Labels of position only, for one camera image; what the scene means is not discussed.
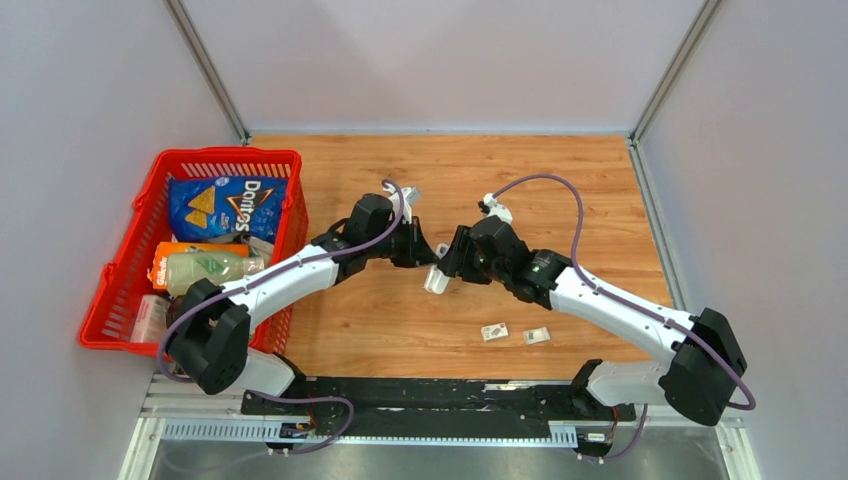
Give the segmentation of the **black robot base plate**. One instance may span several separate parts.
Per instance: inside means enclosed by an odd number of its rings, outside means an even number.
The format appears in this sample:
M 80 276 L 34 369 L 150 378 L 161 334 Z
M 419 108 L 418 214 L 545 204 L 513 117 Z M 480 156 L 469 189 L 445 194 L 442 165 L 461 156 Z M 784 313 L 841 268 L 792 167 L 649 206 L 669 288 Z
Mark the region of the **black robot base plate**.
M 245 415 L 303 415 L 320 435 L 350 419 L 349 436 L 536 439 L 552 421 L 634 421 L 631 405 L 607 407 L 564 381 L 303 377 L 286 405 L 245 394 Z

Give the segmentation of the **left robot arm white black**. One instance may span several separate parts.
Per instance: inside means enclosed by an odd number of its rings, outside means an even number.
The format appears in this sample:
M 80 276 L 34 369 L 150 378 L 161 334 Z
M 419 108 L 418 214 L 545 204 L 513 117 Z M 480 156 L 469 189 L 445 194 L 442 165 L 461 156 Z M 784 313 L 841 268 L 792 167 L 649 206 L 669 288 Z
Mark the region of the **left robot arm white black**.
M 209 280 L 193 283 L 158 358 L 170 358 L 183 371 L 182 381 L 208 395 L 243 388 L 267 395 L 281 414 L 299 411 L 306 389 L 283 356 L 251 346 L 258 327 L 300 299 L 361 272 L 372 259 L 388 259 L 399 268 L 438 260 L 412 213 L 418 189 L 386 189 L 387 196 L 364 195 L 347 218 L 288 259 L 221 286 Z

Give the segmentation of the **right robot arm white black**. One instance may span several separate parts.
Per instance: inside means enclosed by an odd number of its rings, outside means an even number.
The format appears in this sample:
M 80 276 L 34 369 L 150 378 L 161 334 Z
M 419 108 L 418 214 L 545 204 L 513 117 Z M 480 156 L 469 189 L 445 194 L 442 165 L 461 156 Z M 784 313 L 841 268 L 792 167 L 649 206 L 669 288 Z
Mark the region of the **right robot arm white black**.
M 573 315 L 650 355 L 645 362 L 589 361 L 570 392 L 573 410 L 598 417 L 618 404 L 668 405 L 683 417 L 714 426 L 734 404 L 747 361 L 725 315 L 695 315 L 647 301 L 617 288 L 548 249 L 529 249 L 496 216 L 457 228 L 439 248 L 424 287 L 441 294 L 454 278 L 499 283 L 518 300 Z

